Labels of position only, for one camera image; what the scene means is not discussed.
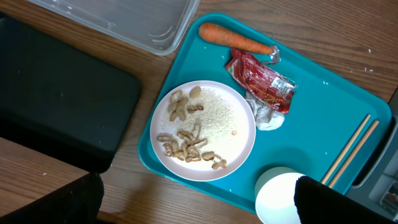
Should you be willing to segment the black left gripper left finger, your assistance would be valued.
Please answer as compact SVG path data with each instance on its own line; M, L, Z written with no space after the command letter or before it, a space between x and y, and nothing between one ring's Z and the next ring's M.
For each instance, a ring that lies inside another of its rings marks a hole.
M1 217L1 224L95 223L104 196L99 174L89 173Z

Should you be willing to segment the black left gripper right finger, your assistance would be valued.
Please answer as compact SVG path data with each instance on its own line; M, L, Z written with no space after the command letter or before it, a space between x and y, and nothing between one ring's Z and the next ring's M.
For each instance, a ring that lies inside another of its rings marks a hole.
M294 204L301 224L395 224L308 176L296 181Z

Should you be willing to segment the white bowl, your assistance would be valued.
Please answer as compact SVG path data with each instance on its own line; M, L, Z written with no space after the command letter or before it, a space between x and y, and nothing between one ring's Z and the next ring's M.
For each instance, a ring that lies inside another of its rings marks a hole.
M255 192L255 211L264 224L300 224L295 206L296 181L303 174L288 167L275 167L258 178Z

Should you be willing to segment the wooden chopstick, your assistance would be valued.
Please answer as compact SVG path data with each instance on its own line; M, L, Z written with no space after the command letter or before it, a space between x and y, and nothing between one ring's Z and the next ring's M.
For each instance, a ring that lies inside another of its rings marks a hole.
M338 172L336 175L332 178L330 183L328 184L329 188L333 188L333 186L337 183L337 181L340 179L344 171L348 168L348 166L351 164L353 159L356 157L357 153L359 150L362 148L364 143L368 140L370 135L373 133L373 131L376 129L378 126L379 121L374 120L372 125L368 128L368 130L365 132L364 136L360 139L359 143L357 143L356 147L352 150L351 154L348 156L348 158L344 161L343 165L339 168Z
M339 166L340 162L343 160L343 158L345 157L345 155L347 154L348 150L351 148L351 146L353 145L353 143L355 142L356 138L359 136L360 132L363 130L363 128L365 127L366 123L369 121L371 115L368 114L362 121L362 123L359 125L359 127L356 129L356 131L354 132L354 134L351 136L351 138L349 139L349 141L347 142L347 144L345 145L345 147L342 149L342 151L340 152L340 154L338 155L338 157L335 159L335 161L333 162L332 166L328 169L327 173L325 174L325 176L322 178L321 183L322 184L326 184L329 180L329 178L331 177L331 175L335 172L335 170L337 169L337 167Z

